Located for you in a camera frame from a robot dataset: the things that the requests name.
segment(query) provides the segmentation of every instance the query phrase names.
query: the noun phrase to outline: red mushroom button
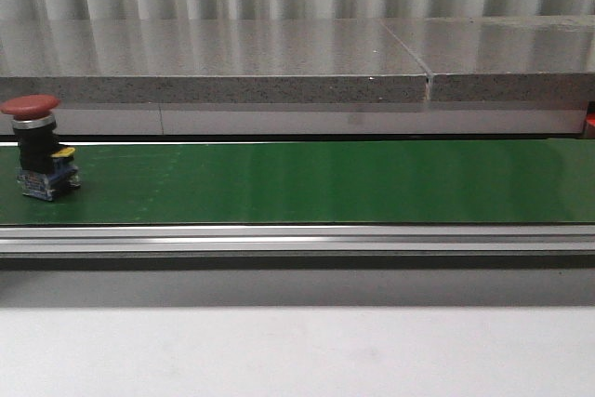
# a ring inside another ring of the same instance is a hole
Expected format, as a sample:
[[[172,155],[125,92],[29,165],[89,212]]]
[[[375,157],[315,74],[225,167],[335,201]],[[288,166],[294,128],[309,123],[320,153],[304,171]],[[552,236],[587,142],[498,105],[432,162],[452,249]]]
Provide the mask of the red mushroom button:
[[[3,102],[0,112],[13,115],[19,121],[38,120],[48,116],[59,104],[60,100],[51,95],[27,95]]]

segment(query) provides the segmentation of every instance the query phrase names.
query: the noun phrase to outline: green conveyor belt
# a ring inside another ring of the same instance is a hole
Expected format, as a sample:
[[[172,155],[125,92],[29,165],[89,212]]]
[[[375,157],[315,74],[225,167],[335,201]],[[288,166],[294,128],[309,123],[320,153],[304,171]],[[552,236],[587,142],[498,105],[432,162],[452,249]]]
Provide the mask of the green conveyor belt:
[[[80,146],[83,187],[20,195],[0,148],[0,224],[595,222],[595,140]]]

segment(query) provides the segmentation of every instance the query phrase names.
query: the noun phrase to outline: red object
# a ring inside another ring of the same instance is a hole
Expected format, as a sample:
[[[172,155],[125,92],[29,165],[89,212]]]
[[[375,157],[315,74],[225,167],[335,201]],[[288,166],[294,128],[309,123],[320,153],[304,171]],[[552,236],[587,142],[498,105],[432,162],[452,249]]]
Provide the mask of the red object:
[[[13,115],[19,121],[38,120],[48,116],[59,104],[60,100],[51,95],[27,95],[3,102],[0,112]]]

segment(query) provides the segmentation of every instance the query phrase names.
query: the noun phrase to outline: red button cap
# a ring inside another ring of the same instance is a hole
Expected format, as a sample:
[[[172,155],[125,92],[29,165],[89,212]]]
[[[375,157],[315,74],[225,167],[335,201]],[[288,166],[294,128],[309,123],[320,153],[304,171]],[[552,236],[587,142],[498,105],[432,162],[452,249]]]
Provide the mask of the red button cap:
[[[60,100],[51,95],[27,95],[9,99],[0,105],[0,112],[14,115],[15,120],[38,120],[49,115],[60,104]]]

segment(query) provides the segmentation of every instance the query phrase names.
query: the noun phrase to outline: emergency stop button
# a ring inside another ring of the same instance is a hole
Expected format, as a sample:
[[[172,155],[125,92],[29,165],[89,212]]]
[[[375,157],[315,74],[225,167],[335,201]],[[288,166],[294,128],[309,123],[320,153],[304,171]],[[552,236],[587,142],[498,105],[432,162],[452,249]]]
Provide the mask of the emergency stop button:
[[[45,118],[60,100],[51,95],[27,95],[9,99],[0,105],[0,112],[13,115],[15,120],[30,121]]]

